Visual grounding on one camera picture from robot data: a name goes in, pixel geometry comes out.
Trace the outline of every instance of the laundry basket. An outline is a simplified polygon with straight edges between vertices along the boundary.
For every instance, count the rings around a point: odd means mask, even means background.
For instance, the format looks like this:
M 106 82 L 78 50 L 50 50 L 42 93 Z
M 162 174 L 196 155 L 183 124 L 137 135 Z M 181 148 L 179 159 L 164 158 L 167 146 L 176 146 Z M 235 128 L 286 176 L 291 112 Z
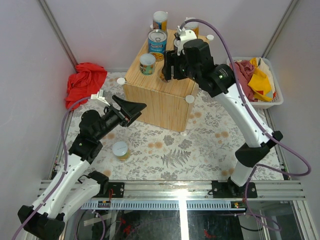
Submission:
M 235 56 L 232 58 L 233 61 L 238 61 L 238 60 L 248 60 L 250 61 L 252 59 L 252 57 L 245 57 L 245 56 Z M 274 69 L 271 66 L 271 62 L 266 59 L 266 58 L 262 58 L 262 60 L 265 62 L 265 64 L 267 64 L 270 68 L 270 71 L 272 73 L 273 76 L 273 82 L 274 82 L 274 89 L 275 89 L 275 97 L 272 99 L 271 102 L 257 102 L 257 101 L 251 101 L 251 105 L 255 108 L 255 109 L 268 109 L 274 105 L 280 105 L 284 102 L 284 98 L 282 96 L 280 87 L 279 87 L 279 83 L 278 80 L 276 78 Z M 226 64 L 229 66 L 230 65 L 230 60 L 229 58 L 227 58 L 226 60 Z

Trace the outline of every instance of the yellow cloth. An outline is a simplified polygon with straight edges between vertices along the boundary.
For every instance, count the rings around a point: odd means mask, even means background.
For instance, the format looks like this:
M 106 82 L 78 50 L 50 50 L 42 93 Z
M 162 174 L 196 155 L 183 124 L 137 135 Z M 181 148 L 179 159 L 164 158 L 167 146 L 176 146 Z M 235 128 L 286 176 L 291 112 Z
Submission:
M 265 102 L 271 102 L 273 99 L 272 88 L 268 76 L 258 69 L 256 58 L 252 58 L 250 63 L 254 66 L 254 72 L 248 86 L 254 91 L 253 97 Z

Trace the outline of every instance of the red cloth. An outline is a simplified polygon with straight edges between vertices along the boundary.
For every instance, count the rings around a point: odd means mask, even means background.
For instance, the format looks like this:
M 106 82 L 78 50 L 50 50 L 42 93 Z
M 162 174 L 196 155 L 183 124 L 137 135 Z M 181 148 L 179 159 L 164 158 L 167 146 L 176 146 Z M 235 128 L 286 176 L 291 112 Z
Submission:
M 248 86 L 248 83 L 250 82 L 252 75 L 254 74 L 255 67 L 247 60 L 243 60 L 241 62 L 235 61 L 234 65 L 244 95 L 250 102 L 257 101 L 254 99 L 254 91 L 251 89 L 251 87 Z
M 69 76 L 67 84 L 68 96 L 65 98 L 65 107 L 69 109 L 76 101 L 90 97 L 91 94 L 96 94 L 104 84 L 107 71 L 103 66 L 90 62 L 83 62 L 75 66 L 78 73 Z M 74 106 L 74 109 L 85 104 L 88 100 L 82 101 Z

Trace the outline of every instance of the glass panel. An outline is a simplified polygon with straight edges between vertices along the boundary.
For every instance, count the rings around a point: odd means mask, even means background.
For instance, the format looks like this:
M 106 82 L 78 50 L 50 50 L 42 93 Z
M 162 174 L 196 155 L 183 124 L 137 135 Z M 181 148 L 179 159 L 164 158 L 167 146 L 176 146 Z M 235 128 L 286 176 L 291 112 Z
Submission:
M 235 209 L 206 209 L 213 201 L 203 201 L 195 209 L 193 201 L 179 201 L 172 210 L 133 209 L 97 210 L 104 218 L 106 232 L 104 240 L 301 240 L 292 204 L 290 202 L 250 202 L 255 214 L 278 222 L 282 231 L 264 228 L 254 217 L 234 216 Z M 80 210 L 70 219 L 64 238 L 78 240 L 100 240 L 103 225 L 92 210 Z M 277 228 L 270 220 L 262 219 L 269 227 Z

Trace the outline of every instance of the white disc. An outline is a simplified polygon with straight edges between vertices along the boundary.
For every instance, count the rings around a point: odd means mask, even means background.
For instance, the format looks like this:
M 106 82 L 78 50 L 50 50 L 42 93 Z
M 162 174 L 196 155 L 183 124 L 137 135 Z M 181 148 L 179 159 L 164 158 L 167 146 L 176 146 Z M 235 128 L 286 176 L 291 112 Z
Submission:
M 192 96 L 192 95 L 188 95 L 185 97 L 185 101 L 188 103 L 188 104 L 192 104 L 194 101 L 195 101 L 195 97 Z
M 209 41 L 212 41 L 212 40 L 215 38 L 215 36 L 209 34 L 209 35 L 206 36 L 206 38 L 207 38 Z
M 120 85 L 124 85 L 126 83 L 126 80 L 123 77 L 119 77 L 116 82 Z

